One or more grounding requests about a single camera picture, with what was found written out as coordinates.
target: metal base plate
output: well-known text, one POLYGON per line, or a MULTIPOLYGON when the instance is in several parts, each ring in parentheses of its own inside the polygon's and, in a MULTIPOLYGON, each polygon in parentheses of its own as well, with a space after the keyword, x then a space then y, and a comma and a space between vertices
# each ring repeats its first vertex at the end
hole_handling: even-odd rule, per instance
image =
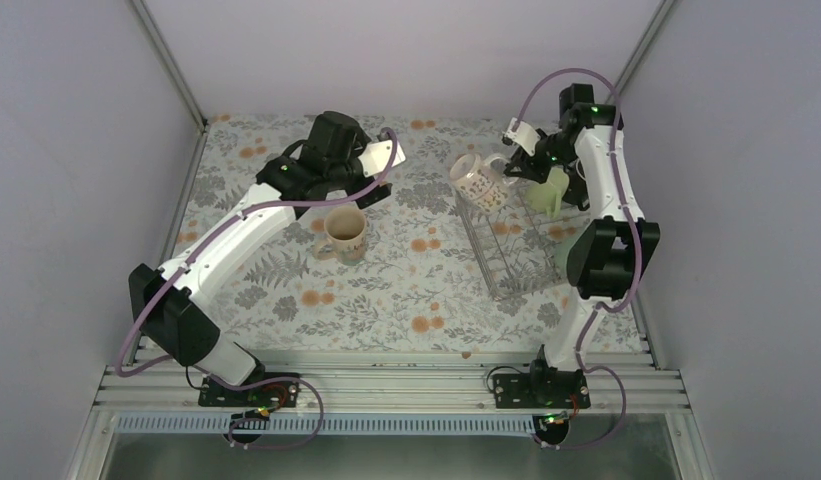
MULTIPOLYGON (((301 375, 286 372, 266 372, 263 374, 263 380, 276 377, 300 378, 301 375)), ((201 386, 201 395, 198 397, 198 405, 202 407, 254 408, 271 406, 273 403, 277 403, 280 395, 279 389, 271 388, 274 385, 282 386, 286 390, 286 399, 283 402, 283 408, 295 408, 295 402, 298 399, 298 389, 300 388, 298 382, 281 381, 253 390, 236 392, 224 388, 209 378, 205 378, 204 384, 201 386)))
MULTIPOLYGON (((145 357, 159 356, 147 351, 145 357)), ((497 410, 495 396, 484 385, 490 368, 496 365, 521 365, 528 353, 476 353, 464 359, 455 352, 380 353, 265 351, 257 358, 272 372, 293 371, 326 393, 325 405, 331 413, 349 414, 497 414, 524 413, 548 415, 560 409, 535 408, 497 410)), ((607 365, 615 370, 628 390, 628 413, 689 413, 690 402, 677 371, 656 371, 648 354, 595 353, 587 356, 587 366, 607 365)), ((194 384, 202 374, 190 369, 194 384)), ((592 406, 579 415, 618 413, 622 397, 619 385, 608 374, 589 375, 592 406)), ((198 411, 199 392, 189 388, 183 367, 173 361, 154 366, 146 374, 119 377, 109 367, 95 397, 95 409, 143 410, 159 412, 198 411)), ((216 407, 227 413, 248 408, 216 407)), ((298 392, 294 410, 317 414, 318 403, 308 389, 298 392)))
MULTIPOLYGON (((492 376, 492 385, 495 393, 495 408, 500 409, 573 409, 575 405, 569 392, 580 392, 586 388, 587 381, 581 376, 574 388, 571 385, 561 385, 559 389, 551 389, 551 395, 545 405, 539 403, 531 394, 530 377, 519 373, 498 373, 492 376)), ((590 407, 590 395, 578 393, 575 401, 579 409, 590 407)))

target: black cable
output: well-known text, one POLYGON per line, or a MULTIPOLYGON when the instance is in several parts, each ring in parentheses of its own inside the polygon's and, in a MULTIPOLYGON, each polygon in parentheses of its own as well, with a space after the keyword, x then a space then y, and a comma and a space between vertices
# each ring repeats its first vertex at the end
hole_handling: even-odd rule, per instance
POLYGON ((283 153, 281 153, 281 155, 283 155, 284 157, 292 157, 292 154, 295 153, 296 150, 298 150, 298 147, 304 145, 305 143, 307 143, 307 140, 296 140, 295 143, 286 147, 286 150, 284 150, 283 153))
POLYGON ((493 389, 489 386, 489 378, 492 376, 492 374, 493 374, 496 370, 501 370, 501 369, 503 369, 503 368, 509 368, 510 370, 513 370, 513 371, 514 371, 514 372, 516 372, 516 373, 522 373, 522 374, 524 374, 524 373, 525 373, 525 372, 523 372, 523 371, 519 370, 519 369, 518 369, 518 368, 516 368, 516 367, 511 367, 510 365, 499 365, 499 366, 497 366, 497 367, 493 368, 492 370, 490 370, 489 372, 487 372, 487 379, 486 379, 486 380, 484 380, 484 384, 486 384, 487 390, 489 390, 489 392, 490 392, 490 393, 495 393, 495 390, 493 390, 493 389))
POLYGON ((201 387, 196 387, 192 384, 192 379, 189 378, 189 367, 186 367, 184 371, 186 372, 186 383, 188 383, 190 387, 192 387, 195 390, 198 390, 199 392, 203 391, 201 387))

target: mug handle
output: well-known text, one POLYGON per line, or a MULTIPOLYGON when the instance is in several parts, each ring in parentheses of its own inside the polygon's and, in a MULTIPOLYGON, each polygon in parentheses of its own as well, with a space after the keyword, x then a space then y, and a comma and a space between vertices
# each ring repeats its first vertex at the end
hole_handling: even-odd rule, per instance
POLYGON ((555 193, 554 195, 554 206, 551 205, 546 208, 545 214, 548 215, 548 218, 554 220, 560 215, 560 207, 562 206, 563 202, 563 194, 560 192, 555 193))
POLYGON ((335 250, 331 250, 330 252, 322 251, 322 249, 327 247, 329 244, 330 240, 326 238, 313 247, 313 256, 316 257, 316 260, 329 260, 331 258, 336 258, 335 250))
MULTIPOLYGON (((502 155, 500 153, 493 153, 492 155, 487 157, 486 160, 484 160, 484 166, 492 168, 492 164, 496 160, 502 160, 504 163, 510 161, 510 159, 507 158, 505 155, 502 155)), ((519 177, 506 177, 504 175, 501 176, 501 179, 504 185, 508 187, 519 181, 519 177)))

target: gray leaf pattern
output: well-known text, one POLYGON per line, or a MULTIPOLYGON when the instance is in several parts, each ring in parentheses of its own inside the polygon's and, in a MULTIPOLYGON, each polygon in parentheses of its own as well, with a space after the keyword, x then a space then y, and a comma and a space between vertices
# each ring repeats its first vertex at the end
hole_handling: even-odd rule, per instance
POLYGON ((283 239, 286 242, 310 243, 316 238, 309 230, 305 230, 300 223, 295 222, 283 229, 283 239))
POLYGON ((395 193, 395 199, 402 207, 413 210, 427 209, 434 214, 448 211, 446 200, 452 196, 451 187, 445 182, 417 183, 412 188, 402 188, 395 193))
POLYGON ((525 297, 509 298, 496 303, 495 308, 499 312, 506 313, 511 317, 515 317, 519 310, 528 304, 528 299, 525 297))
POLYGON ((540 305, 537 320, 552 330, 556 328, 560 324, 560 311, 557 309, 557 305, 551 302, 540 305))
MULTIPOLYGON (((188 248, 239 201, 266 159, 277 155, 271 152, 306 138, 313 118, 214 119, 177 251, 188 248)), ((311 248, 324 237, 330 209, 311 209, 231 275, 208 315, 245 348, 535 354, 560 322, 568 285, 560 277, 557 286, 493 301, 447 181, 450 164, 460 154, 509 154, 512 147, 501 144, 509 119, 357 119, 372 138, 382 127, 392 127, 407 155, 388 177, 392 196, 365 210, 369 251, 364 261, 346 267, 313 259, 311 248)), ((519 249, 555 245, 558 239, 525 235, 521 242, 515 255, 519 249)), ((514 268, 526 273, 549 267, 517 261, 514 268)), ((547 274, 558 278, 559 272, 547 274)), ((590 351, 641 350, 630 310, 608 315, 596 332, 590 351)))
POLYGON ((251 310, 254 305, 257 305, 257 302, 260 301, 260 299, 268 296, 269 292, 260 287, 252 286, 237 293, 236 300, 233 302, 246 310, 251 310))
POLYGON ((192 202, 199 207, 209 207, 216 203, 217 195, 224 192, 225 181, 218 175, 207 175, 195 178, 192 187, 192 202))
POLYGON ((275 306, 272 307, 272 313, 277 315, 278 320, 281 322, 291 322, 295 320, 295 316, 298 315, 298 304, 295 301, 295 297, 289 295, 281 297, 277 303, 275 303, 275 306))

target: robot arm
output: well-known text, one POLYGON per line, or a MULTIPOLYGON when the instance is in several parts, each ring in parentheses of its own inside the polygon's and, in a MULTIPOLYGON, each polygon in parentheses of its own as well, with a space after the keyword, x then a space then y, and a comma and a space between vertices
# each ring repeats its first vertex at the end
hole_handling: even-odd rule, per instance
MULTIPOLYGON (((296 142, 295 147, 301 147, 298 159, 291 158, 292 148, 270 160, 257 174, 257 183, 195 244, 157 270, 143 264, 131 273, 131 304, 138 318, 163 284, 181 272, 152 307, 141 331, 181 365, 195 366, 231 385, 262 379, 260 362, 222 335, 204 312, 236 268, 308 208, 263 208, 267 202, 318 201, 334 190, 351 195, 369 187, 392 153, 392 140, 379 140, 370 143, 359 124, 345 115, 325 112, 316 117, 309 138, 296 142)), ((397 145, 393 166, 405 158, 397 145)), ((365 208, 386 198, 390 188, 371 188, 357 205, 365 208)))
POLYGON ((535 130, 525 122, 517 126, 516 119, 510 123, 503 141, 516 143, 519 148, 505 174, 542 183, 552 167, 562 167, 570 180, 563 200, 589 210, 592 221, 565 253, 566 277, 571 285, 567 307, 552 338, 531 363, 529 388, 535 405, 559 404, 572 395, 583 408, 589 406, 589 397, 584 393, 588 389, 576 357, 578 339, 583 334, 580 345, 585 350, 606 315, 596 306, 623 298, 634 278, 634 242, 622 205, 628 205, 637 225, 643 252, 641 273, 651 259, 660 229, 656 223, 645 220, 631 189, 622 148, 621 119, 615 137, 617 182, 617 172, 610 160, 616 107, 596 104, 591 85, 572 84, 560 93, 559 100, 561 130, 553 135, 535 130), (620 186, 625 199, 620 198, 620 186), (598 317, 584 332, 594 312, 598 317))

